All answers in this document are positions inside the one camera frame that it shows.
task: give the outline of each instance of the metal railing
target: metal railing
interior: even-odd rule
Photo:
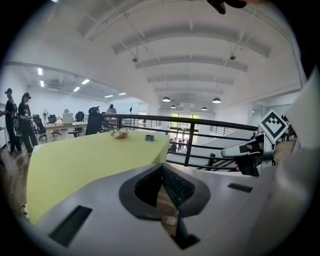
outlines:
[[[199,165],[199,164],[192,164],[189,163],[190,158],[199,158],[199,159],[212,159],[212,160],[233,160],[233,158],[226,158],[226,157],[210,157],[210,156],[204,156],[204,155],[197,155],[197,154],[191,154],[192,148],[202,148],[202,149],[210,149],[210,150],[223,150],[223,147],[213,147],[213,146],[205,146],[205,145],[195,145],[193,144],[193,138],[194,136],[198,137],[207,137],[207,138],[220,138],[224,140],[236,140],[236,141],[249,141],[249,139],[246,138],[236,138],[236,137],[224,137],[224,136],[217,136],[217,135],[209,135],[209,134],[201,134],[201,133],[194,133],[195,131],[195,125],[206,125],[206,126],[214,126],[214,127],[223,127],[228,130],[247,130],[247,131],[256,131],[258,127],[256,126],[250,126],[250,125],[244,125],[244,124],[238,124],[238,123],[231,123],[231,122],[222,122],[222,121],[215,121],[215,120],[205,120],[205,119],[193,119],[193,118],[183,118],[183,117],[170,117],[170,116],[160,116],[160,115],[137,115],[137,114],[102,114],[103,118],[113,118],[116,119],[114,123],[112,123],[112,126],[121,128],[130,128],[130,129],[141,129],[141,130],[149,130],[154,132],[162,132],[168,135],[171,131],[168,129],[159,129],[159,128],[151,128],[147,126],[147,120],[148,122],[151,122],[151,126],[155,124],[154,126],[159,126],[158,121],[163,122],[178,122],[178,123],[186,123],[190,124],[189,132],[181,132],[181,131],[175,131],[175,134],[184,134],[188,135],[188,144],[187,143],[181,143],[181,142],[174,142],[170,141],[170,144],[176,144],[181,146],[187,146],[186,153],[181,152],[170,152],[170,154],[173,155],[179,155],[179,156],[185,156],[184,162],[178,162],[178,161],[172,161],[167,160],[168,163],[174,163],[178,165],[183,165],[186,167],[197,167],[197,168],[204,168],[204,169],[210,169],[210,170],[235,170],[236,168],[230,168],[230,167],[222,167],[222,166],[207,166],[207,165]],[[139,126],[138,120],[144,120],[146,125]],[[100,128],[102,132],[107,132],[107,130]]]
[[[225,126],[211,126],[211,129],[210,131],[211,132],[214,132],[216,134],[219,134],[219,135],[227,135],[229,133],[232,133],[236,130],[236,128],[229,128],[229,127],[225,127]]]

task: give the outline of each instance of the ceiling light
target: ceiling light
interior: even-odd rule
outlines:
[[[219,99],[219,98],[214,98],[212,102],[213,102],[213,103],[221,103],[221,99]]]
[[[89,79],[84,80],[81,84],[85,85],[86,83],[90,82]]]
[[[163,99],[162,99],[163,102],[170,102],[171,99],[167,96],[165,96]]]

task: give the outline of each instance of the floor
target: floor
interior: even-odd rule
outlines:
[[[47,140],[45,138],[39,139],[39,135],[36,135],[38,144],[74,138],[72,134],[68,134],[68,130],[63,130],[60,133],[61,135],[56,134],[55,136],[48,134]],[[5,146],[1,150],[0,156],[3,161],[3,164],[0,164],[0,182],[9,207],[15,216],[25,217],[23,205],[27,203],[26,191],[30,156],[28,156],[24,144],[22,145],[22,154],[9,155]],[[157,209],[162,213],[161,223],[164,229],[169,235],[175,235],[178,211],[163,187],[158,194]]]

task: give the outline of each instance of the white ceiling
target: white ceiling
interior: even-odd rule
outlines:
[[[235,86],[248,83],[248,75],[253,77],[265,63],[290,50],[286,31],[270,18],[271,9],[226,5],[221,15],[206,0],[59,0],[50,2],[32,24],[43,28],[33,53],[39,56],[27,56],[21,47],[23,57],[16,54],[13,59],[69,71],[76,67],[83,77],[97,77],[99,83],[78,91],[88,97],[101,98],[127,87],[148,103],[154,102],[152,93],[159,102],[169,96],[177,103],[210,103],[215,97],[224,100]],[[49,51],[51,58],[44,56]],[[235,60],[230,60],[231,51]],[[45,75],[46,83],[56,80],[67,91],[81,82],[49,70]],[[30,75],[30,83],[38,82]]]
[[[92,80],[86,84],[82,84],[86,77],[65,73],[62,71],[43,68],[42,75],[39,75],[38,67],[36,66],[19,66],[17,67],[16,72],[19,73],[18,75],[24,79],[29,87],[33,87],[38,90],[76,94],[79,96],[104,101],[125,99],[130,97],[127,94],[119,95],[121,91]],[[44,87],[41,87],[40,80],[44,82]],[[108,95],[113,95],[113,97],[105,98],[105,96]]]

